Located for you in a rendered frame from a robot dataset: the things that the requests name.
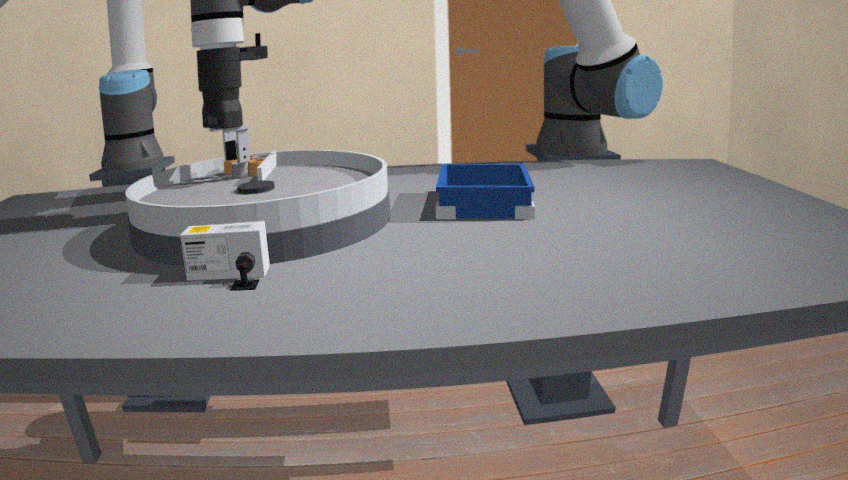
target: wooden door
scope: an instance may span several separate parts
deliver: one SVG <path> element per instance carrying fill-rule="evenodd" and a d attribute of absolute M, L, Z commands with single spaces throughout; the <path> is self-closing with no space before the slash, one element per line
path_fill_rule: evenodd
<path fill-rule="evenodd" d="M 557 0 L 449 0 L 454 163 L 535 160 L 545 50 L 574 45 Z"/>

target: white box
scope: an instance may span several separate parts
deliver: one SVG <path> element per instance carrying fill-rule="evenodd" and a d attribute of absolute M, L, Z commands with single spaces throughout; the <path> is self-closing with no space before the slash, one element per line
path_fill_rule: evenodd
<path fill-rule="evenodd" d="M 192 225 L 180 234 L 180 241 L 187 280 L 240 279 L 236 259 L 245 252 L 256 262 L 247 278 L 264 277 L 271 265 L 264 221 Z"/>

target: wooden floor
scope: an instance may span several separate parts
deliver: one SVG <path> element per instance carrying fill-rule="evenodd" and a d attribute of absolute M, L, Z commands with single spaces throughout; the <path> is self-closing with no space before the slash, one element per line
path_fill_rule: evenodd
<path fill-rule="evenodd" d="M 79 461 L 57 397 L 0 396 L 0 479 L 848 479 L 848 334 L 692 360 L 680 425 L 665 364 L 595 372 L 612 415 L 524 426 L 504 383 L 213 397 L 129 414 L 87 397 Z"/>

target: table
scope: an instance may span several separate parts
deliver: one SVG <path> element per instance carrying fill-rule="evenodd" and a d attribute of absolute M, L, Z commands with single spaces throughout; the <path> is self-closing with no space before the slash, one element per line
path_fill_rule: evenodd
<path fill-rule="evenodd" d="M 94 394 L 507 381 L 529 423 L 665 361 L 673 426 L 692 357 L 848 331 L 848 210 L 713 160 L 527 167 L 525 221 L 437 221 L 439 167 L 390 168 L 388 225 L 246 292 L 135 254 L 123 187 L 6 199 L 0 392 L 60 395 L 84 461 Z"/>

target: beige wall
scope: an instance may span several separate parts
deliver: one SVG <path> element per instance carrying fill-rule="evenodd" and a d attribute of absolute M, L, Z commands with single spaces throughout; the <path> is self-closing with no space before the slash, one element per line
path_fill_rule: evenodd
<path fill-rule="evenodd" d="M 200 125 L 182 3 L 144 6 L 158 138 L 188 163 L 220 156 L 221 146 L 220 134 Z M 649 117 L 605 117 L 613 150 L 625 158 L 715 158 L 848 207 L 843 0 L 613 4 L 665 77 Z M 393 165 L 436 163 L 432 0 L 248 9 L 246 35 L 256 31 L 270 58 L 243 65 L 254 150 L 344 149 Z M 110 66 L 105 0 L 71 9 L 11 0 L 0 9 L 0 65 L 0 166 L 10 172 L 0 198 L 92 186 L 87 177 L 102 151 L 97 79 Z"/>

